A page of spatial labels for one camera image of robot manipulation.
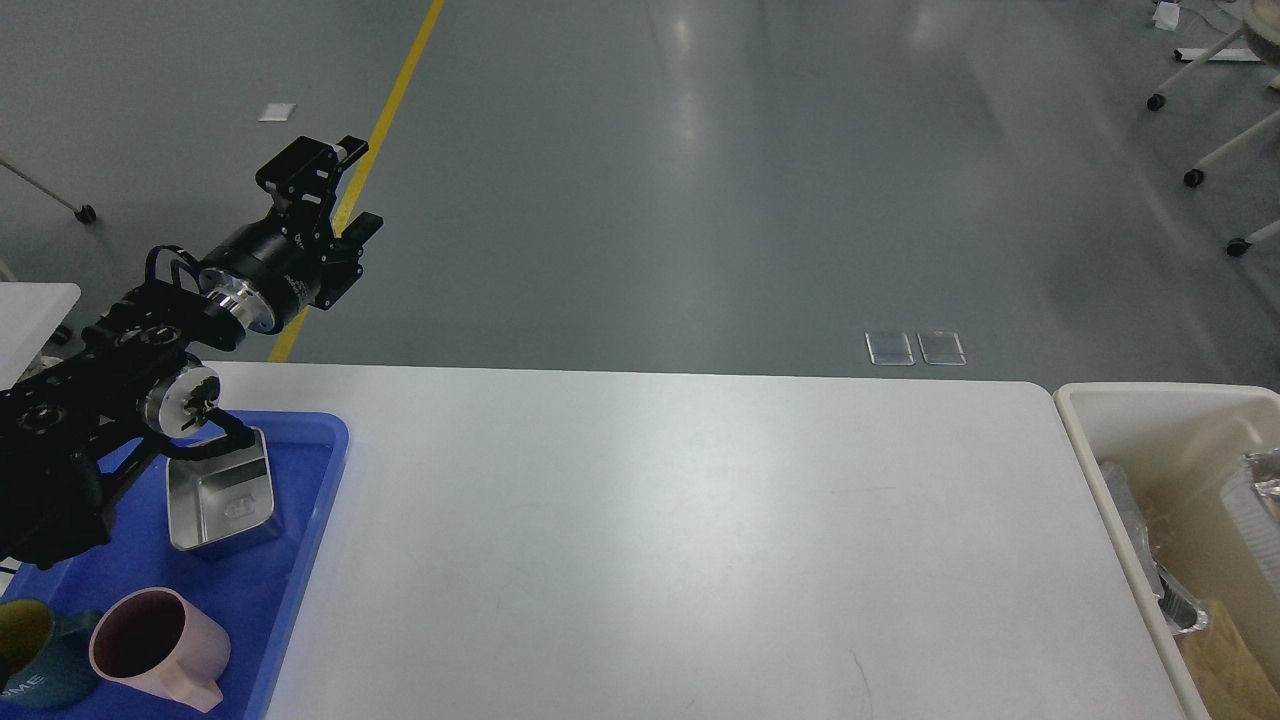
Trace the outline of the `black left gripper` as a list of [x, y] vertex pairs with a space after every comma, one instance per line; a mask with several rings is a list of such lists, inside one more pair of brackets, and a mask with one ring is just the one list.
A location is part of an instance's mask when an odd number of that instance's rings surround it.
[[200, 261], [198, 292], [260, 334], [283, 332], [303, 307], [335, 305], [362, 277], [365, 245], [384, 225], [361, 213], [342, 236], [333, 228], [340, 178], [367, 151], [353, 136], [337, 143], [300, 136], [260, 167], [255, 182], [270, 197], [268, 215]]

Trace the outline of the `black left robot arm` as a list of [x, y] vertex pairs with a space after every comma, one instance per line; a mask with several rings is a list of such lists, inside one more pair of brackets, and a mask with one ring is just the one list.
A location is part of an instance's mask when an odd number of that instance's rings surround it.
[[362, 277], [384, 220], [365, 211], [337, 231], [333, 213], [343, 174], [370, 150], [353, 136], [296, 138], [256, 173], [264, 218], [202, 258], [152, 247], [142, 282], [82, 331], [78, 354], [3, 391], [3, 557], [49, 569], [104, 546], [116, 505], [156, 457], [253, 443], [189, 348], [230, 352], [247, 334], [280, 334]]

